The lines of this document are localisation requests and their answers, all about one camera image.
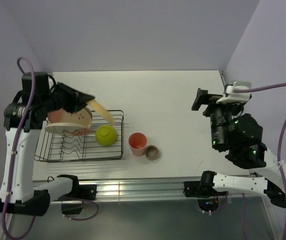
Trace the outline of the pink cream plate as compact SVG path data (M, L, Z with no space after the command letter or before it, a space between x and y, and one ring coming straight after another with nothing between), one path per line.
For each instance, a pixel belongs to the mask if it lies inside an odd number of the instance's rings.
M91 110L87 107L75 113L69 113L61 108L59 110L50 112L47 119L51 124L70 123L90 127L92 125L93 115Z
M91 129L85 125L68 122L51 123L44 130L48 133L61 136L84 136L91 132Z

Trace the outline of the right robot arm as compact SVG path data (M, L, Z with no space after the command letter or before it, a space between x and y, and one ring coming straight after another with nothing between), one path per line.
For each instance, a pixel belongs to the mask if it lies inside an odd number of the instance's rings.
M207 170L199 181L184 186L184 194L201 198L225 193L253 194L285 208L286 164L278 161L262 142L263 128L249 113L243 113L251 94L245 92L245 86L229 85L225 90L220 95L199 88L191 109L198 111L202 105L207 106L203 116L210 118L212 148L227 152L228 161L255 176L231 176Z

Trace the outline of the lime green bowl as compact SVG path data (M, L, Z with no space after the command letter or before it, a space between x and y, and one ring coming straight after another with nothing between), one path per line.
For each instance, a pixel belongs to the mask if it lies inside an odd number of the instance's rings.
M102 125L95 132L96 142L104 147L113 145L117 138L118 134L111 125Z

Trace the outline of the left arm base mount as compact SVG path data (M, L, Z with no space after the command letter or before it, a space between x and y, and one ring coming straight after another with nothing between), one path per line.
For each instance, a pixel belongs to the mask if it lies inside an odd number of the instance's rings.
M97 185L80 185L76 193L68 193L60 197L58 200L62 202L61 213L65 217L79 215L82 210L90 210L89 206L94 206L94 212L91 216L85 219L94 218L99 213L99 205L95 202L97 194Z

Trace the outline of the pink plastic cup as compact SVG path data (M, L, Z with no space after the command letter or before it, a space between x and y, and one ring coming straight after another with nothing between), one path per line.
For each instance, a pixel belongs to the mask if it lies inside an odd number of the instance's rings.
M147 142L147 137L141 132L135 132L128 138L128 144L135 157L140 157L145 154Z

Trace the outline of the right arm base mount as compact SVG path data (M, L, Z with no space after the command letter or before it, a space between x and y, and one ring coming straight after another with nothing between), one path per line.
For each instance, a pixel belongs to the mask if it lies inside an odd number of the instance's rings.
M200 181L185 181L183 194L187 198L195 198L199 211L211 216L220 211L228 203L227 191L218 192L213 188L200 186Z

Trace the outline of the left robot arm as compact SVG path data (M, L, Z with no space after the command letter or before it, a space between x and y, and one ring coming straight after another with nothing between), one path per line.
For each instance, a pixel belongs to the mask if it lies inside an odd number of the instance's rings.
M69 174L60 174L34 189L35 152L48 114L61 109L74 114L95 99L64 83L50 86L52 78L46 72L24 73L22 90L4 110L7 150L0 213L41 217L51 202L60 198L74 200L81 193L78 177Z

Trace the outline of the small speckled ceramic cup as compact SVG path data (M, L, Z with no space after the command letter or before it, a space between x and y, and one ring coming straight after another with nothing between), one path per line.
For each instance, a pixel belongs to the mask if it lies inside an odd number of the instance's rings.
M155 145L149 145L146 147L144 155L149 161L155 161L159 158L160 151Z

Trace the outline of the plain yellow bear plate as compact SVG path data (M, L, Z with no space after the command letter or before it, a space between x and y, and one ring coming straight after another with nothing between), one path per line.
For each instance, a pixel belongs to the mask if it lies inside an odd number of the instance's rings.
M98 101L96 101L95 99L90 100L87 102L87 105L90 108L92 108L94 111L96 111L108 123L110 123L112 125L115 124L114 117Z

